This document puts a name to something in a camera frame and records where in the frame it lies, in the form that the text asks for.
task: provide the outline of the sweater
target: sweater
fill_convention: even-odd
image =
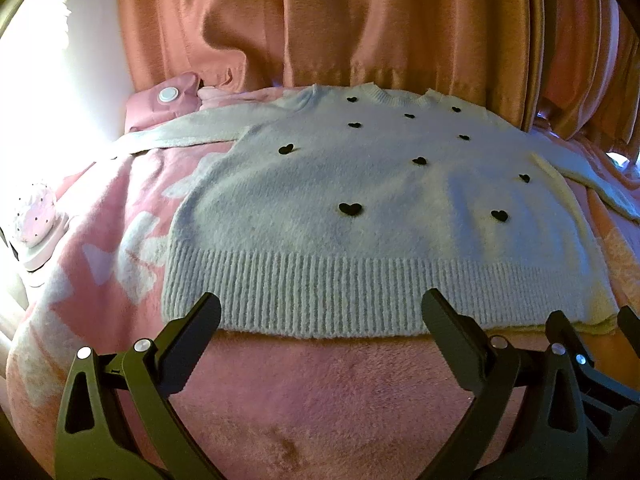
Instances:
[[[210,291],[224,330],[418,335],[437,287],[484,329],[541,328],[553,310],[588,332],[612,327],[606,264],[562,176],[637,219],[634,204],[485,108],[433,90],[313,86],[204,110],[119,150],[217,140],[237,142],[172,222],[165,321]]]

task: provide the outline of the ribbed neckline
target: ribbed neckline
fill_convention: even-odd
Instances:
[[[366,83],[355,88],[360,89],[363,94],[367,95],[375,102],[393,107],[407,105],[418,105],[420,107],[427,107],[434,102],[439,102],[442,98],[441,93],[436,92],[431,88],[429,88],[423,95],[411,94],[410,92],[406,92],[405,96],[400,96],[398,94],[392,95],[387,90],[383,90],[375,83]]]

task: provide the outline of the metal screw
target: metal screw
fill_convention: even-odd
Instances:
[[[490,341],[491,341],[491,346],[499,350],[504,350],[505,348],[507,348],[507,345],[509,344],[507,343],[507,340],[503,338],[501,335],[494,335]]]
[[[87,359],[91,355],[91,349],[88,346],[83,346],[78,350],[78,359]]]
[[[560,343],[553,343],[551,345],[551,351],[556,355],[564,355],[566,349]]]
[[[151,348],[151,341],[149,339],[140,339],[136,341],[136,344],[133,345],[133,349],[136,352],[146,352]]]

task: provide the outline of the white button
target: white button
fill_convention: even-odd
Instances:
[[[158,100],[161,103],[170,103],[178,97],[179,93],[180,91],[176,87],[169,86],[160,91],[160,93],[158,94]]]

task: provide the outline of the pink blanket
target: pink blanket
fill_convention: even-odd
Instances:
[[[101,162],[60,189],[71,229],[47,264],[49,279],[15,335],[7,367],[16,431],[50,473],[60,398],[77,349],[123,351],[160,332],[173,214],[229,147],[151,150]],[[570,185],[602,244],[616,298],[639,306],[640,229],[584,186]],[[540,334],[508,337],[525,348],[546,346]],[[585,339],[603,371],[637,386],[638,362],[620,334]],[[511,399],[485,460],[504,444],[521,394]],[[130,399],[121,398],[145,457],[158,463]],[[444,444],[470,395],[429,336],[308,341],[217,332],[170,400],[230,480],[405,480]]]

